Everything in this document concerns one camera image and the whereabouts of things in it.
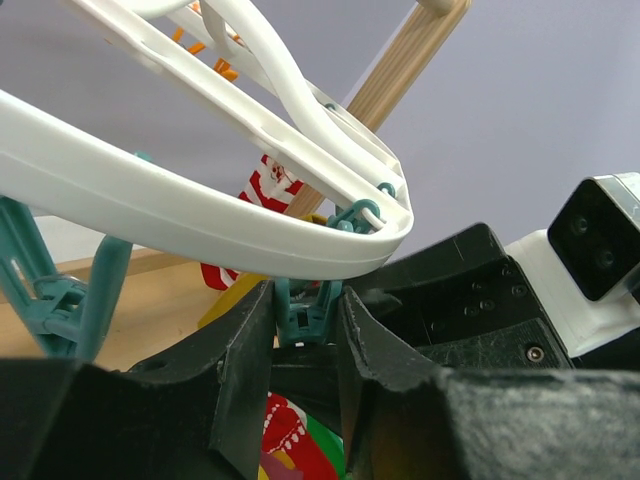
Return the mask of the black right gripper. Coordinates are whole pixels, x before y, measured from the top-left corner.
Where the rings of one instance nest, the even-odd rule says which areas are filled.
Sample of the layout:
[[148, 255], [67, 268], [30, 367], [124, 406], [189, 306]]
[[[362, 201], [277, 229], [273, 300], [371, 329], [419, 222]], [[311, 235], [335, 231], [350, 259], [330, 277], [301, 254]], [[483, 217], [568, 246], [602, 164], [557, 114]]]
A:
[[428, 359], [479, 369], [639, 370], [639, 348], [607, 344], [572, 361], [539, 303], [527, 294], [397, 291], [380, 322]]

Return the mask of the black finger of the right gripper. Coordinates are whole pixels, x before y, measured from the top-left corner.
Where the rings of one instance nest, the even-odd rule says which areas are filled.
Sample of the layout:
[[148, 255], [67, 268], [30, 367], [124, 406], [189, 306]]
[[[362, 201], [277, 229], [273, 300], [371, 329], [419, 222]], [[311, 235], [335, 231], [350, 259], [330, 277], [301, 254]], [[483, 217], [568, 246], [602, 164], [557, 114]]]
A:
[[519, 264], [484, 223], [346, 284], [410, 345], [458, 341], [540, 316]]

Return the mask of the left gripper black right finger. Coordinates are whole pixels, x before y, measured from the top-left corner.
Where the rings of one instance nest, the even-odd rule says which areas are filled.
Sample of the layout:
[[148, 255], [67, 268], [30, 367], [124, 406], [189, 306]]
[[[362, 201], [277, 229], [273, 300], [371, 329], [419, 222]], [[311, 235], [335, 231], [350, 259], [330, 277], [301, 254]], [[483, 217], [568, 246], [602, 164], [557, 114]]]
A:
[[342, 436], [354, 479], [635, 479], [639, 377], [452, 369], [346, 290], [337, 321]]

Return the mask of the white round clip hanger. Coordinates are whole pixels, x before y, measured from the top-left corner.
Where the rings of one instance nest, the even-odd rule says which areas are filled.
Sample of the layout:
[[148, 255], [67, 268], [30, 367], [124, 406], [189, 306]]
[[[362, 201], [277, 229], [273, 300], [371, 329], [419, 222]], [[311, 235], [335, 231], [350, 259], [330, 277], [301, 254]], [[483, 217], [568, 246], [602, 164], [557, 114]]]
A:
[[[143, 2], [1, 6], [1, 193], [38, 212], [196, 262], [320, 279], [368, 273], [416, 230], [397, 156], [351, 127], [261, 9], [218, 8], [264, 94], [229, 83], [157, 27]], [[324, 107], [333, 103], [336, 110]], [[268, 155], [335, 204], [372, 198], [393, 232], [348, 235], [238, 195]]]

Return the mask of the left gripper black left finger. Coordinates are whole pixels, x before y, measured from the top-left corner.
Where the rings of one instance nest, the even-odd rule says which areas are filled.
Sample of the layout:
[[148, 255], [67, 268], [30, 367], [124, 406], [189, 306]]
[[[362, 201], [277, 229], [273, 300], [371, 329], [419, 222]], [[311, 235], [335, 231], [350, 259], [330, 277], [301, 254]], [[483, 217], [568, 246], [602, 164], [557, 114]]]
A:
[[274, 337], [272, 286], [126, 372], [1, 363], [5, 479], [254, 479]]

